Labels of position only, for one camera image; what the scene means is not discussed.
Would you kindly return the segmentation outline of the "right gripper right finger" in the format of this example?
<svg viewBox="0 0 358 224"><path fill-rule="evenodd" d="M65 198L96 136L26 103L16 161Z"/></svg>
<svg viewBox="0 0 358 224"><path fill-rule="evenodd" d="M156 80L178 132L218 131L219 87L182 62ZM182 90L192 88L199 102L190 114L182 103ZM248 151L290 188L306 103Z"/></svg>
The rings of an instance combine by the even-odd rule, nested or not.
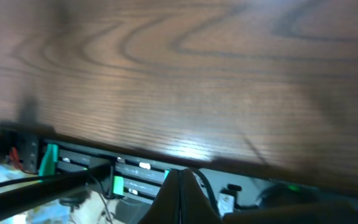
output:
<svg viewBox="0 0 358 224"><path fill-rule="evenodd" d="M189 169L181 171L181 222L184 224L223 223Z"/></svg>

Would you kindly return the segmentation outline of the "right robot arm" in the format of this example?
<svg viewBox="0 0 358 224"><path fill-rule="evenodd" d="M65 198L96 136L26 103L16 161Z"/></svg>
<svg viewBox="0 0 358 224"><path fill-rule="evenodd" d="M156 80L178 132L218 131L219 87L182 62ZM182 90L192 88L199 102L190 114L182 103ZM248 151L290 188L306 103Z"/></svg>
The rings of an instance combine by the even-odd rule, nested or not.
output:
<svg viewBox="0 0 358 224"><path fill-rule="evenodd" d="M172 170L141 223L319 224L358 223L348 202L322 202L310 190L274 185L252 206L234 206L221 215L213 188L198 169Z"/></svg>

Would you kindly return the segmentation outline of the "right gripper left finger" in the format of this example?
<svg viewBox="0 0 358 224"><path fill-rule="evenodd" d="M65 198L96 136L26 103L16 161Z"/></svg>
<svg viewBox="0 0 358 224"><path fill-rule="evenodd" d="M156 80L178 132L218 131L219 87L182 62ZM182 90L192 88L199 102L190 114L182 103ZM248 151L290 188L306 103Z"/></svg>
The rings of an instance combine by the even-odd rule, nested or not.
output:
<svg viewBox="0 0 358 224"><path fill-rule="evenodd" d="M179 171L168 173L149 211L138 224L178 224L180 222Z"/></svg>

